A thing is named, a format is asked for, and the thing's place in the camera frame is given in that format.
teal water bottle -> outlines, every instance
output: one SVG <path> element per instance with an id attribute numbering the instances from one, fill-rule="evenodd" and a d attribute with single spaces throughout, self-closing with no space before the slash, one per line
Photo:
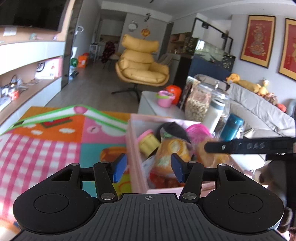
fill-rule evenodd
<path id="1" fill-rule="evenodd" d="M 242 118 L 231 113 L 221 131 L 220 139 L 223 141 L 231 141 L 236 136 L 237 131 L 243 123 L 244 120 Z"/>

pink checkered pattern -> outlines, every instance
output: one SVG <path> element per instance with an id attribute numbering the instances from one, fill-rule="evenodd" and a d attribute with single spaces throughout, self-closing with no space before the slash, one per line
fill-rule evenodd
<path id="1" fill-rule="evenodd" d="M 14 221 L 16 198 L 65 166 L 79 162 L 80 143 L 6 135 L 0 152 L 0 217 Z"/>

yellow plush toy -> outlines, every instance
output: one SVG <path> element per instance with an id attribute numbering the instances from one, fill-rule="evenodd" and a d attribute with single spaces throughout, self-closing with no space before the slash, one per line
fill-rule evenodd
<path id="1" fill-rule="evenodd" d="M 259 84 L 257 84 L 259 87 L 258 95 L 264 96 L 268 94 L 268 91 L 266 89 L 266 86 L 268 86 L 268 84 L 269 84 L 269 80 L 266 80 L 266 79 L 263 79 L 263 86 L 260 86 Z"/>
<path id="2" fill-rule="evenodd" d="M 258 93 L 259 89 L 260 89 L 260 85 L 257 84 L 253 84 L 247 80 L 240 80 L 240 76 L 238 74 L 231 74 L 229 77 L 226 78 L 227 83 L 235 83 L 238 84 L 242 87 L 244 87 L 245 89 L 254 92 L 254 93 Z"/>

glass jar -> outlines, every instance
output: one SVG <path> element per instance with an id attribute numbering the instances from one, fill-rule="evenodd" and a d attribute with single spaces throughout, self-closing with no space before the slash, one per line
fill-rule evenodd
<path id="1" fill-rule="evenodd" d="M 212 98 L 218 98 L 225 103 L 221 119 L 229 115 L 229 95 L 220 89 L 218 84 L 200 83 L 192 86 L 191 93 L 186 101 L 185 117 L 190 121 L 202 122 L 209 108 Z"/>

fish tank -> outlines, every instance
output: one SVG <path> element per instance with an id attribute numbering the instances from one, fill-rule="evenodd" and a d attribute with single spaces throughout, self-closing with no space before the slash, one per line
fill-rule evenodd
<path id="1" fill-rule="evenodd" d="M 204 60 L 232 71 L 235 56 L 199 38 L 188 38 L 185 41 L 183 54 L 197 55 Z"/>

